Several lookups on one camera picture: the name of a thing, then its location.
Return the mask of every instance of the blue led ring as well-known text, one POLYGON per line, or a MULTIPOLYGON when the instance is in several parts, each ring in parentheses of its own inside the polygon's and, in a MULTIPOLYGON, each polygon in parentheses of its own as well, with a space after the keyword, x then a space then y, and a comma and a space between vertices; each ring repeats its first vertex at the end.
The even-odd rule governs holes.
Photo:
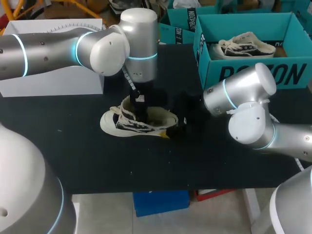
POLYGON ((254 150, 263 150, 263 149, 267 148, 272 143, 272 141, 275 138, 275 126, 274 126, 274 124, 273 124, 273 129, 274 129, 274 133, 273 133, 273 137, 272 137, 271 141, 266 146, 259 148, 259 149, 254 149, 254 150))
POLYGON ((76 55, 76 59, 77 59, 78 63, 79 63, 81 66, 83 66, 83 65, 81 64, 81 62, 80 62, 79 59, 78 59, 78 46, 79 46, 79 43, 81 42, 81 40, 82 40, 86 35, 88 35, 88 34, 90 34, 90 33, 93 33, 93 32, 87 32, 87 33, 83 34, 83 35, 78 39, 78 41, 77 41, 77 43, 76 43, 75 55, 76 55))
POLYGON ((17 35, 15 35, 15 34, 12 34, 12 35, 18 40, 18 42, 21 46, 21 50, 23 51, 23 54, 24 54, 24 61, 25 61, 25 70, 24 70, 24 74, 23 74, 23 77, 24 77, 24 76, 26 76, 27 71, 28 71, 28 60, 27 60, 25 47, 23 45, 23 42, 21 42, 20 38, 17 35))
POLYGON ((225 88, 225 79, 223 80, 223 90, 224 90, 224 93, 225 93, 225 96, 228 98, 230 104, 235 108, 237 109, 237 107, 234 105, 234 103, 231 101, 229 95, 228 95, 228 92, 226 91, 226 88, 225 88))
POLYGON ((54 230, 54 228, 56 227, 56 225, 58 224, 59 222, 59 219, 60 219, 60 216, 63 212, 63 206, 64 206, 64 190, 63 190, 63 186, 62 186, 62 183, 60 182, 59 178, 58 178, 58 181, 59 181, 59 184, 60 184, 60 188, 62 189, 62 204, 60 206, 60 210, 59 210, 59 213, 58 213, 58 216, 54 222, 54 224, 52 225, 51 229, 48 231, 47 234, 51 234, 52 231, 54 230))
POLYGON ((156 56, 157 56, 157 53, 152 55, 152 56, 149 56, 149 57, 144 57, 144 58, 128 57, 128 59, 132 59, 132 60, 148 60, 148 59, 155 58, 156 56))

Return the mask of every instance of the blue box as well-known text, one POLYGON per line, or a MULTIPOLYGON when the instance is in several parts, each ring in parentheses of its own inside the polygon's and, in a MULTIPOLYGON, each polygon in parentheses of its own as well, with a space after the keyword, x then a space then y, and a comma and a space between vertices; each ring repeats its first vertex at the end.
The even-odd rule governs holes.
POLYGON ((310 0, 297 0, 293 7, 293 12, 297 16, 303 29, 309 34, 312 34, 312 9, 310 8, 310 0))
POLYGON ((166 14, 160 21, 160 42, 165 44, 193 44, 194 32, 172 27, 166 14))
POLYGON ((197 16, 218 14, 219 1, 216 1, 215 6, 174 9, 173 0, 170 0, 167 11, 171 26, 195 32, 197 16))
POLYGON ((257 62, 267 65, 278 89, 305 88, 312 77, 312 41, 293 13, 198 16, 193 50, 204 89, 257 62), (211 60, 209 44, 246 32, 274 46, 282 45, 287 57, 211 60))
POLYGON ((136 216, 146 216, 189 207, 188 191, 133 193, 136 216))
POLYGON ((295 0, 281 0, 280 13, 287 13, 293 11, 295 0))

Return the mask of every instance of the red box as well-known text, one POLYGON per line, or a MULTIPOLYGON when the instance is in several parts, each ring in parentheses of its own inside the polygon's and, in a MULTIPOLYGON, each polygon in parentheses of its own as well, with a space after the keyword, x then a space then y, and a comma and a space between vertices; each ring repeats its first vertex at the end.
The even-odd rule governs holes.
POLYGON ((196 199, 198 201, 203 201, 203 200, 215 197, 215 196, 219 196, 219 195, 222 195, 222 194, 226 194, 226 193, 232 192, 234 190, 235 189, 215 190, 215 191, 211 191, 210 193, 203 194, 203 195, 198 195, 197 191, 194 191, 194 195, 195 195, 195 197, 196 197, 196 199))

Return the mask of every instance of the shoe sole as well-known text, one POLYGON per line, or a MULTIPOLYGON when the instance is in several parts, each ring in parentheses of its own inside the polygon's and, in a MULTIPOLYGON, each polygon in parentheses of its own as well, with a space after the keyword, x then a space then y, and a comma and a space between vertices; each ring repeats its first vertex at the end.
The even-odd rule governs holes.
POLYGON ((100 126, 101 129, 106 132, 109 135, 116 136, 116 137, 133 137, 133 136, 139 136, 139 135, 146 135, 146 136, 157 136, 161 137, 161 134, 164 134, 166 130, 158 130, 158 131, 152 131, 148 133, 137 133, 133 131, 127 131, 118 129, 115 126, 115 123, 113 121, 113 115, 114 112, 107 111, 103 114, 101 120, 100 120, 100 126))

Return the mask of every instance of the black table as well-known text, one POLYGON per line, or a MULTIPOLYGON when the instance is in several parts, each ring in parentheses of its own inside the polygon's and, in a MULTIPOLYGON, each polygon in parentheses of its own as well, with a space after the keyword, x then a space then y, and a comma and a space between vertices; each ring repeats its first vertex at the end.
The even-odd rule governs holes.
MULTIPOLYGON (((191 45, 159 47, 156 85, 170 96, 202 92, 191 45)), ((128 91, 118 74, 105 78, 104 95, 0 98, 0 121, 35 143, 73 194, 276 187, 299 172, 291 157, 235 142, 229 116, 189 127, 179 141, 110 136, 100 118, 128 91)), ((311 106, 308 89, 279 90, 270 110, 280 122, 309 124, 311 106)))

